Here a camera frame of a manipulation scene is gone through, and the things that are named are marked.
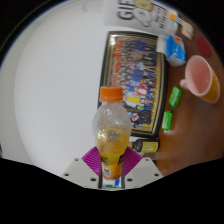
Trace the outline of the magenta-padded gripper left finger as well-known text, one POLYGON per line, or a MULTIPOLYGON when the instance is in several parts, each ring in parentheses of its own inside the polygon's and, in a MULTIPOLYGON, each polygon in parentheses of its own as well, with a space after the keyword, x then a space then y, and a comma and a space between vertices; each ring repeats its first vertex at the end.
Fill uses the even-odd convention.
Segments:
POLYGON ((100 189, 102 171, 97 148, 93 147, 82 158, 74 158, 63 172, 62 178, 84 188, 100 189))

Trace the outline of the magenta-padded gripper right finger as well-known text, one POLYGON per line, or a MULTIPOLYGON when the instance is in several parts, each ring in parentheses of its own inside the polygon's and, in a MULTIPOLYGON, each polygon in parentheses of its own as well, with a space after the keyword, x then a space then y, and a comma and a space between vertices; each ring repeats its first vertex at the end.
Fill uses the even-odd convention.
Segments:
POLYGON ((163 177, 150 157, 142 158, 128 147, 123 157, 121 186, 123 189, 140 188, 163 177))

